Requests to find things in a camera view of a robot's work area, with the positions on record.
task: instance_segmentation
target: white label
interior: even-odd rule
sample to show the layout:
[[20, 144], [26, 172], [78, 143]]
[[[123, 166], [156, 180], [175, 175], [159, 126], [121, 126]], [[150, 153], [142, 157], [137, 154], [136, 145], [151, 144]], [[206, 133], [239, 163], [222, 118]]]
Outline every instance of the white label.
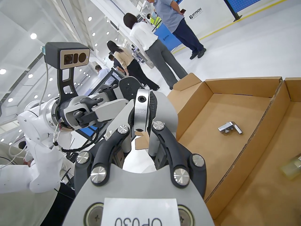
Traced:
[[180, 226], [177, 200], [105, 198], [101, 225]]

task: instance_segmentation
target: black trousers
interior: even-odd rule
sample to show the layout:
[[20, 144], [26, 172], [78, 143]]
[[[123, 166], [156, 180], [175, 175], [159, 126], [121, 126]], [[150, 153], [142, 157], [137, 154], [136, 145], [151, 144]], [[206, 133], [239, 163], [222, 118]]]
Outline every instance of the black trousers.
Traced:
[[64, 183], [60, 184], [59, 192], [41, 226], [61, 226], [75, 198], [75, 192]]
[[197, 36], [186, 24], [185, 18], [183, 18], [178, 25], [177, 29], [172, 33], [183, 45], [187, 46], [192, 53], [197, 53], [203, 50], [204, 46], [200, 43]]
[[159, 88], [156, 83], [154, 83], [144, 74], [137, 60], [133, 59], [133, 61], [127, 66], [127, 69], [129, 75], [137, 78], [141, 84], [147, 84], [150, 89], [156, 90]]

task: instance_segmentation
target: white shirt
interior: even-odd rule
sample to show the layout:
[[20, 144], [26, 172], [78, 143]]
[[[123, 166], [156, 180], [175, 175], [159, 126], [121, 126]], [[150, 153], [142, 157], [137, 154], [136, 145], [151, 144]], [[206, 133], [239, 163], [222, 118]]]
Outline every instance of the white shirt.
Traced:
[[[99, 71], [99, 74], [98, 74], [98, 78], [100, 80], [103, 80], [105, 76], [107, 76], [107, 74], [110, 72], [111, 70], [109, 69], [101, 69]], [[113, 73], [113, 76], [117, 78], [117, 80], [120, 80], [121, 78], [116, 74], [116, 73]], [[113, 78], [112, 76], [110, 76], [108, 78], [108, 80], [104, 83], [106, 85], [111, 85], [113, 82], [115, 81], [115, 78]]]
[[153, 27], [143, 21], [134, 24], [130, 32], [130, 40], [140, 49], [147, 51], [158, 39], [152, 32]]

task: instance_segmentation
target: cardboard box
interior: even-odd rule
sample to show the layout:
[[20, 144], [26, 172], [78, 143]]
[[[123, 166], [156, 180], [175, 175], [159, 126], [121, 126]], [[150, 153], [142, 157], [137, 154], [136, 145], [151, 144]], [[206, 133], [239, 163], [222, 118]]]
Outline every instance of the cardboard box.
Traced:
[[279, 170], [301, 153], [301, 78], [285, 83], [287, 111], [259, 162], [217, 218], [221, 226], [301, 225], [301, 175], [289, 180]]
[[[289, 99], [281, 77], [201, 82], [190, 73], [168, 95], [178, 113], [176, 138], [207, 166], [205, 202], [213, 219], [248, 177], [285, 114]], [[243, 135], [223, 135], [218, 127], [234, 121]], [[136, 149], [147, 148], [147, 138]]]

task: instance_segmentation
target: camera lens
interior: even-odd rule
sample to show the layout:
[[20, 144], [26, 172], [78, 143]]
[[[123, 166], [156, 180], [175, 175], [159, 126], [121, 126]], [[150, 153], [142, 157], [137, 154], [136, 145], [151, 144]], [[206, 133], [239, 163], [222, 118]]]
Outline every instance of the camera lens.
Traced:
[[72, 64], [72, 61], [73, 61], [73, 54], [64, 55], [64, 65]]
[[78, 61], [79, 62], [85, 62], [85, 60], [86, 60], [86, 54], [84, 53], [84, 52], [82, 52], [80, 55], [79, 55], [79, 57], [78, 57]]

